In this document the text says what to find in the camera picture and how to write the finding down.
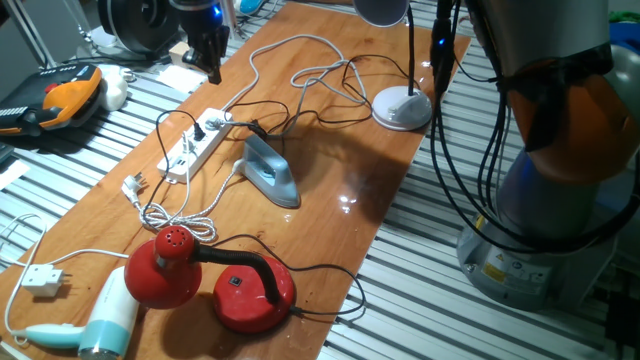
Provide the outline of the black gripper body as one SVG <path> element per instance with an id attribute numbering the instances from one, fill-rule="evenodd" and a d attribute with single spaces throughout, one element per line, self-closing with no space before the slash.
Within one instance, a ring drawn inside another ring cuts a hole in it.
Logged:
<path id="1" fill-rule="evenodd" d="M 219 64 L 226 52 L 229 28 L 220 3 L 176 3 L 180 26 L 186 32 L 187 64 Z"/>

